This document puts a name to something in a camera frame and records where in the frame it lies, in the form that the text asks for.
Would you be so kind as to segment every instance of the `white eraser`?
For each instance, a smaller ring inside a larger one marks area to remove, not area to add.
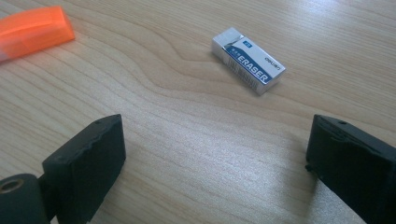
[[[233,27],[213,38],[212,51],[259,95],[274,86],[286,70]]]

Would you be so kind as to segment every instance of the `eraser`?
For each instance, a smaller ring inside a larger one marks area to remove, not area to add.
[[[286,70],[233,27],[213,38],[212,51],[259,95],[274,86]]]
[[[42,7],[0,20],[0,62],[75,38],[61,7]]]

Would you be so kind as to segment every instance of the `orange eraser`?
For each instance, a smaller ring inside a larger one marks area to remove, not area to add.
[[[0,20],[0,62],[74,39],[61,7],[23,11]]]

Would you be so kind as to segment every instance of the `wood grain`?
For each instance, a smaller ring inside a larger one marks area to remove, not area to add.
[[[396,147],[394,1],[0,0],[0,17],[52,5],[77,38],[0,64],[1,178],[121,113],[127,162],[92,223],[362,223],[304,154],[314,114]],[[210,52],[230,26],[288,69],[263,96]]]

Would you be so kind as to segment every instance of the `black object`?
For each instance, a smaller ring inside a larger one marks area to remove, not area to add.
[[[91,221],[125,161],[120,115],[99,119],[43,161],[44,174],[0,181],[0,223]]]
[[[306,169],[364,221],[396,223],[396,148],[340,119],[315,115],[306,160]]]

